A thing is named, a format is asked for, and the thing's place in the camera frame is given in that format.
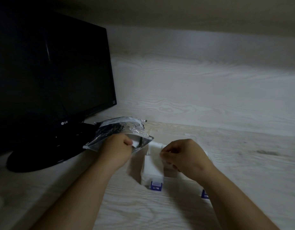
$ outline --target person's left hand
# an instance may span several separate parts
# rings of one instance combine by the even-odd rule
[[[99,149],[100,157],[97,160],[106,169],[113,173],[122,167],[130,158],[132,153],[132,140],[125,134],[109,136]]]

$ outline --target person's right hand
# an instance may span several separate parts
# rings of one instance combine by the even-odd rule
[[[188,178],[202,184],[206,171],[214,167],[204,150],[192,139],[179,139],[169,143],[160,157]]]

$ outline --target wooden desk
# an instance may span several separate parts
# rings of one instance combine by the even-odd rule
[[[233,180],[281,229],[295,229],[295,138],[205,127],[147,122],[155,140],[195,137],[214,164]],[[1,229],[28,229],[89,166],[96,153],[85,151],[59,165],[31,173],[4,169],[0,157],[0,192],[6,206]],[[94,229],[218,229],[199,185],[165,182],[163,191],[141,186],[144,151],[111,178]]]

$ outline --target wall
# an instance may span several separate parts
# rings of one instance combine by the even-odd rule
[[[103,26],[118,104],[99,115],[295,136],[295,38]]]

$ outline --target monitor screen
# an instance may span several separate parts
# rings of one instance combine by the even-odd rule
[[[105,28],[0,4],[0,152],[115,104]]]

